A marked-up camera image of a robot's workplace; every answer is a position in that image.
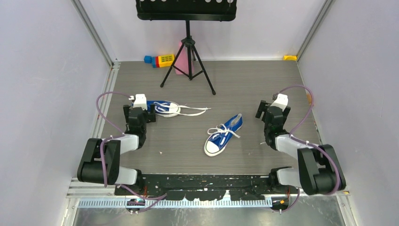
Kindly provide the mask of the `blue sneaker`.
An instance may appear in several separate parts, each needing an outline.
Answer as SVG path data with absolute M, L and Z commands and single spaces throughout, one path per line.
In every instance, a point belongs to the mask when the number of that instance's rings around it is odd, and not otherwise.
M 243 125 L 242 114 L 239 113 L 227 122 L 207 130 L 208 138 L 204 143 L 204 153 L 209 157 L 221 154 L 232 137 L 240 138 L 237 131 Z
M 147 100 L 147 107 L 150 110 L 151 105 L 154 105 L 155 113 L 158 116 L 162 116 L 165 118 L 175 117 L 178 115 L 182 116 L 199 116 L 205 113 L 210 108 L 196 108 L 196 107 L 188 107 L 186 105 L 179 105 L 176 102 L 172 101 L 163 101 L 163 100 Z M 199 110 L 198 113 L 181 113 L 182 109 L 192 109 Z

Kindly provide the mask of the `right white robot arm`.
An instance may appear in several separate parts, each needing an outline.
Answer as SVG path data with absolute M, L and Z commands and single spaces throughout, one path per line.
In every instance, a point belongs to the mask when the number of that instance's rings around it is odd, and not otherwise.
M 329 145 L 316 145 L 290 135 L 284 124 L 291 108 L 262 100 L 256 118 L 264 122 L 266 144 L 273 150 L 297 159 L 298 167 L 280 167 L 271 170 L 269 188 L 281 193 L 287 186 L 303 189 L 307 195 L 333 194 L 346 188 L 346 179 L 336 156 Z

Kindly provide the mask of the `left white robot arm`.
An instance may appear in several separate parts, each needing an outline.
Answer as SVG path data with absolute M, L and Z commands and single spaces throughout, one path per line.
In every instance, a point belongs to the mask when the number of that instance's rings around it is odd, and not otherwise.
M 144 190 L 141 171 L 120 166 L 120 157 L 129 151 L 140 149 L 146 140 L 147 123 L 156 121 L 155 105 L 148 110 L 141 107 L 124 106 L 126 131 L 124 135 L 110 139 L 88 139 L 77 178 L 80 182 L 108 185 L 126 185 L 133 195 Z

